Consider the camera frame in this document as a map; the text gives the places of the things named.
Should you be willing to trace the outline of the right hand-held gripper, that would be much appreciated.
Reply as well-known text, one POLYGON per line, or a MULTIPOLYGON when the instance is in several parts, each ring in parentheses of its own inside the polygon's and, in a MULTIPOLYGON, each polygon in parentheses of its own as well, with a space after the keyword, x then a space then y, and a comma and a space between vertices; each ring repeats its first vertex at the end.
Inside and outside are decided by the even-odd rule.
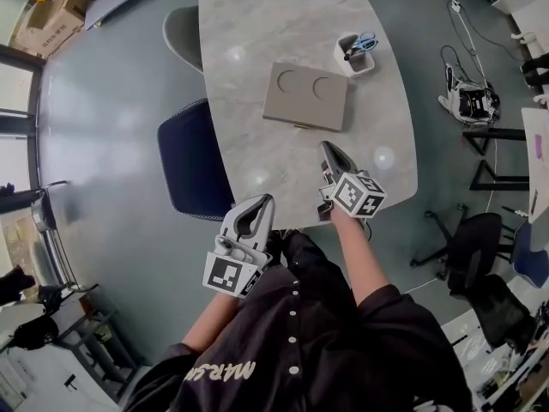
POLYGON ((321 168, 331 175, 341 175, 319 190, 322 203, 317 207, 319 221, 328 221, 333 207, 356 219, 371 219, 380 209, 387 193, 373 178, 359 173, 355 162, 339 147, 329 141, 319 146, 321 168))

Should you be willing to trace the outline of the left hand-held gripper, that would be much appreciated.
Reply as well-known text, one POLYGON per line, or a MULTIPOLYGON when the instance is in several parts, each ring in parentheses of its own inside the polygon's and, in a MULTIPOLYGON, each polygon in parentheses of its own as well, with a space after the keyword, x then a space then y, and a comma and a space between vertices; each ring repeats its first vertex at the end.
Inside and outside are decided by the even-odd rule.
POLYGON ((274 216, 270 194, 250 197, 232 208, 222 223, 222 236, 215 237, 214 251, 207 253, 202 285, 244 299, 272 260, 258 250, 266 247, 274 216), (242 239, 244 245, 232 239, 242 239))

